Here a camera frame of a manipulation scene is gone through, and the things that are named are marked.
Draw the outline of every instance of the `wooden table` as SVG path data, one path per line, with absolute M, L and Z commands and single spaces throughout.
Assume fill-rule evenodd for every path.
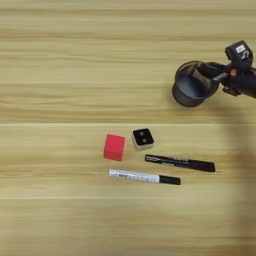
M 187 109 L 170 93 L 186 61 L 228 63 L 241 39 L 256 53 L 255 13 L 250 0 L 0 0 L 0 255 L 255 255 L 256 100 L 219 90 Z M 155 147 L 136 152 L 144 127 Z M 107 133 L 126 136 L 123 162 L 103 159 Z

